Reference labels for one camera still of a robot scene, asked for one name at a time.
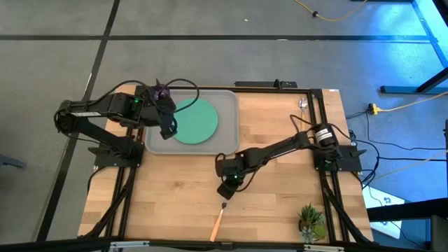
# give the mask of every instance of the wooden tabletop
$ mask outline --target wooden tabletop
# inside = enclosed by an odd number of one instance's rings
[[[134,93],[135,86],[117,92]],[[236,93],[239,99],[239,149],[265,147],[291,137],[295,129],[290,114],[300,116],[298,101],[304,94]],[[329,123],[347,132],[347,122],[338,90],[323,90]],[[319,116],[319,107],[315,110]],[[309,120],[309,112],[304,118]],[[108,121],[106,129],[119,136],[126,130]],[[341,144],[349,144],[339,133]],[[99,172],[92,180],[79,235],[90,231],[111,203],[117,168]],[[174,239],[208,241],[221,210],[216,192],[214,156],[154,155],[145,150],[137,169],[126,227],[129,239]],[[361,232],[372,240],[372,232],[358,180],[339,173],[344,208]],[[238,192],[224,210],[216,241],[303,242],[298,230],[301,208],[312,203],[323,211],[319,175],[312,152],[298,150],[270,161],[244,192]],[[118,233],[121,209],[113,234]],[[337,213],[332,211],[336,238],[341,240]]]

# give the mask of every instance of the yellow cable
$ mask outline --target yellow cable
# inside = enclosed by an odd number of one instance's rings
[[[388,173],[386,173],[386,174],[383,174],[383,175],[381,175],[381,176],[378,176],[378,177],[375,178],[375,180],[380,179],[380,178],[385,177],[385,176],[388,176],[388,175],[390,175],[390,174],[392,174],[392,173],[396,173],[396,172],[400,172],[400,171],[405,170],[405,169],[409,169],[410,167],[414,167],[414,166],[416,166],[416,165],[421,165],[421,164],[423,164],[423,163],[425,163],[425,162],[428,162],[428,161],[431,161],[431,160],[433,160],[433,159],[435,159],[435,158],[437,158],[437,157],[439,157],[439,156],[441,156],[441,155],[444,155],[445,153],[448,153],[448,150],[445,150],[445,151],[442,152],[442,153],[438,153],[438,154],[436,154],[436,155],[434,155],[434,156],[432,156],[432,157],[430,157],[430,158],[428,158],[428,159],[425,159],[425,160],[423,160],[423,161],[418,161],[418,162],[415,162],[415,163],[413,163],[413,164],[409,164],[409,165],[407,165],[407,166],[405,166],[405,167],[402,167],[402,168],[393,170],[393,171],[391,171],[391,172],[388,172]]]
[[[421,102],[426,102],[426,101],[429,101],[429,100],[432,100],[432,99],[435,99],[435,98],[444,96],[444,95],[446,95],[446,94],[448,94],[448,91],[443,92],[442,94],[438,94],[438,95],[436,95],[436,96],[434,96],[434,97],[431,97],[431,98],[423,99],[423,100],[421,100],[421,101],[412,102],[412,103],[410,103],[410,104],[406,104],[406,105],[403,105],[403,106],[398,106],[398,107],[396,107],[396,108],[390,108],[390,109],[381,109],[381,108],[377,108],[377,109],[378,109],[378,112],[395,111],[395,110],[397,110],[397,109],[403,109],[403,108],[406,108],[406,107],[408,107],[408,106],[412,106],[412,105],[415,105],[415,104],[419,104],[419,103],[421,103]]]
[[[364,0],[362,3],[360,3],[356,8],[354,8],[352,11],[348,12],[347,14],[343,15],[342,17],[338,17],[338,18],[326,18],[326,17],[322,17],[319,14],[316,14],[316,17],[325,20],[325,21],[329,21],[329,22],[337,22],[337,21],[341,21],[344,20],[346,18],[348,18],[351,14],[353,14],[355,11],[359,10],[368,0]],[[308,8],[306,5],[304,5],[303,3],[301,3],[298,0],[294,0],[294,2],[300,4],[303,8],[305,8],[307,11],[309,11],[311,14],[314,13],[314,11],[310,8]]]

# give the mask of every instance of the plastic tray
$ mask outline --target plastic tray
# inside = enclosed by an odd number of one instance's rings
[[[194,98],[196,90],[170,90],[174,103]],[[239,107],[238,98],[229,90],[201,90],[199,98],[208,101],[218,113],[218,128],[213,136],[198,144],[186,144],[174,137],[164,140],[159,127],[146,128],[145,146],[154,154],[183,155],[226,155],[239,147]]]

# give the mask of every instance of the green circle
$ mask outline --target green circle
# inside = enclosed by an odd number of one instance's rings
[[[186,99],[176,108],[189,105],[194,99]],[[208,101],[198,99],[192,106],[174,114],[177,134],[174,138],[184,144],[198,144],[207,140],[218,127],[218,113]]]

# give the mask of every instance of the succulent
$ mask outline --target succulent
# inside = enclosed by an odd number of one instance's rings
[[[306,243],[314,243],[317,240],[325,239],[326,227],[321,211],[317,211],[310,203],[302,207],[299,216],[299,230]]]
[[[302,229],[302,236],[303,239],[305,240],[305,243],[311,243],[311,244],[314,243],[314,233],[311,230],[311,228],[304,227]]]

